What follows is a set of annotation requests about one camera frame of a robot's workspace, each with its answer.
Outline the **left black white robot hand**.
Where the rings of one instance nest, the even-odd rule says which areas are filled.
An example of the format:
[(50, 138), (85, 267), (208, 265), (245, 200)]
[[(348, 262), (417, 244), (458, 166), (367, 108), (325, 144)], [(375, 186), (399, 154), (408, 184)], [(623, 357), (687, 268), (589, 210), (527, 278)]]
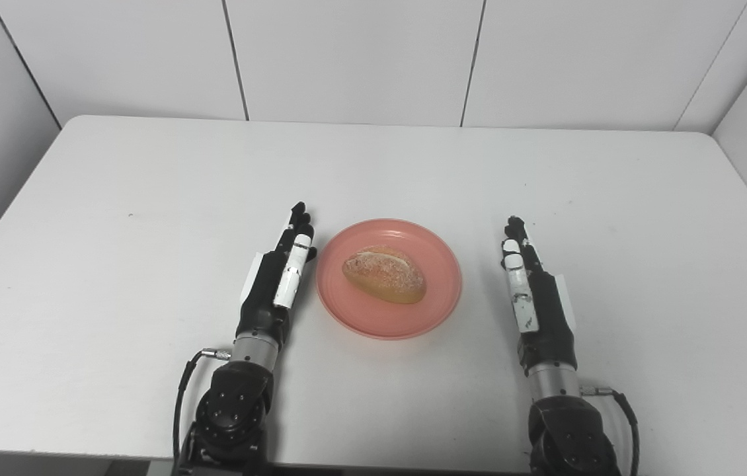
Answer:
[(318, 255), (312, 217), (305, 202), (290, 211), (270, 252), (258, 255), (245, 283), (237, 338), (261, 338), (282, 350), (291, 334), (292, 307), (308, 263)]

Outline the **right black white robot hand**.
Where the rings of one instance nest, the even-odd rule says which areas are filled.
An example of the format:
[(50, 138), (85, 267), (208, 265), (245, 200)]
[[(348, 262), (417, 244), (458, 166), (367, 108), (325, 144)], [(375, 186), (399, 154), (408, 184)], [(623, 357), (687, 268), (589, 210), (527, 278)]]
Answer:
[(501, 243), (510, 305), (518, 326), (518, 361), (525, 376), (540, 365), (577, 370), (575, 337), (555, 275), (543, 268), (539, 252), (516, 215), (508, 218)]

